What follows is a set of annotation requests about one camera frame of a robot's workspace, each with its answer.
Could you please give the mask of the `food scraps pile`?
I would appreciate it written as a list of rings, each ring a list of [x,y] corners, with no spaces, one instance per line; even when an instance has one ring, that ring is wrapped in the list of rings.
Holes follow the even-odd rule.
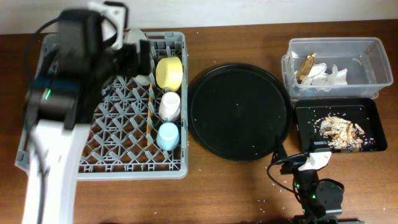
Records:
[[[329,113],[326,117],[308,122],[316,136],[325,140],[333,152],[363,152],[376,140],[358,123],[346,119],[346,113]]]

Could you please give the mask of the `yellow bowl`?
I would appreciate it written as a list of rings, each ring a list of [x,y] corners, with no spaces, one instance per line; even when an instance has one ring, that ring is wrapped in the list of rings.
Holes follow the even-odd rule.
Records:
[[[155,79],[160,88],[177,91],[183,79],[181,60],[178,57],[162,58],[156,66]]]

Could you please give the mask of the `pink plastic cup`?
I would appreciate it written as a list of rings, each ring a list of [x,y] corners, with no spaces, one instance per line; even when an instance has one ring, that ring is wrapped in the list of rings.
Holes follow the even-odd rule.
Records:
[[[168,91],[164,93],[159,105],[160,118],[167,121],[175,121],[180,116],[180,110],[180,96],[173,91]]]

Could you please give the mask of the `wooden chopstick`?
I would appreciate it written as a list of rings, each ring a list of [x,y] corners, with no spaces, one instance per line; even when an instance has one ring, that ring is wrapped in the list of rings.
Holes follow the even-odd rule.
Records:
[[[152,103],[152,97],[151,97],[151,95],[150,95],[150,93],[149,93],[149,101],[148,101],[148,112],[147,112],[147,124],[146,124],[146,138],[147,138],[147,147],[149,147],[150,145],[151,145],[151,142],[150,142],[150,140],[149,140],[149,136],[150,136],[150,133],[151,133],[151,128],[150,128],[150,124],[149,124],[149,120],[151,119],[151,116],[152,116],[152,112],[151,112],[151,110],[150,110],[150,108],[149,108],[149,105]]]

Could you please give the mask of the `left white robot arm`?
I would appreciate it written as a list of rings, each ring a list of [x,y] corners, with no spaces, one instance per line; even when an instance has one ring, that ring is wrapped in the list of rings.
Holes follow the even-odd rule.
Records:
[[[116,77],[152,73],[149,41],[124,41],[128,14],[122,2],[89,2],[53,20],[57,33],[50,36],[36,75],[28,77],[25,97],[24,223],[73,221],[78,164],[104,89]]]

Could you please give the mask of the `light blue plastic cup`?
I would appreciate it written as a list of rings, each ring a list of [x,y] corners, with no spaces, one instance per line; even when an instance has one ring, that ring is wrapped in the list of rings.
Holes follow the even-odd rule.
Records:
[[[179,131],[176,124],[166,122],[158,130],[156,143],[160,149],[165,151],[174,150],[178,146]]]

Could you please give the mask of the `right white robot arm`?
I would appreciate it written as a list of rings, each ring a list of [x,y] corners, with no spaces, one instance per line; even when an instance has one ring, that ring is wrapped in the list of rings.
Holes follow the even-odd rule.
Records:
[[[294,223],[338,223],[345,187],[333,179],[320,179],[318,171],[328,165],[332,151],[326,142],[313,142],[306,152],[288,156],[279,137],[275,137],[271,164],[281,166],[282,175],[293,175],[288,188],[267,175],[279,187],[292,192],[301,204],[303,214],[293,217]]]

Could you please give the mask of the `white round plate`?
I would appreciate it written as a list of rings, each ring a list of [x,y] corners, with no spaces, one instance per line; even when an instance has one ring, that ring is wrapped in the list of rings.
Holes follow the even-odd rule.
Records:
[[[135,44],[136,45],[136,52],[140,55],[141,54],[141,40],[147,40],[145,34],[138,28],[132,28],[127,32],[124,36],[124,43],[125,44]],[[145,75],[137,75],[133,78],[133,80],[142,86],[150,85],[150,78],[149,76]]]

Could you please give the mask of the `brown foil wrapper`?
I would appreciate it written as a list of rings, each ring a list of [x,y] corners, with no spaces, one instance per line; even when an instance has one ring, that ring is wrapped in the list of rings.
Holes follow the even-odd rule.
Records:
[[[305,77],[308,76],[315,62],[316,58],[314,52],[306,56],[304,63],[302,64],[300,70],[296,74],[296,81],[298,84],[301,84],[305,79]]]

